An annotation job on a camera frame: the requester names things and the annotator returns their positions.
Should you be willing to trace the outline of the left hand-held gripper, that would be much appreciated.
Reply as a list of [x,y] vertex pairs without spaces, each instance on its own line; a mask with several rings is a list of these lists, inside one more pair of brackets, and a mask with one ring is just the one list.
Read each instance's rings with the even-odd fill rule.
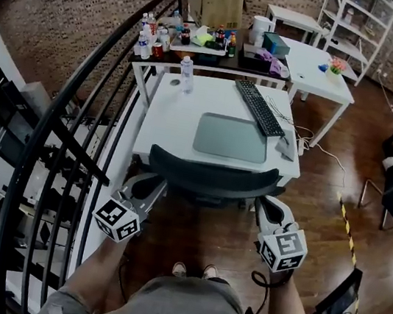
[[97,226],[111,240],[120,243],[141,231],[141,223],[160,197],[165,197],[168,183],[159,174],[131,177],[113,192],[106,203],[92,212]]

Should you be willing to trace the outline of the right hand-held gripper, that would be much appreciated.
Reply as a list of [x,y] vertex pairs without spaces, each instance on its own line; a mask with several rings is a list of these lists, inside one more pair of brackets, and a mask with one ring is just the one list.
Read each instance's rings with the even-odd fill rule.
[[295,270],[306,258],[305,233],[299,228],[290,208],[274,196],[256,198],[255,217],[259,254],[272,272]]

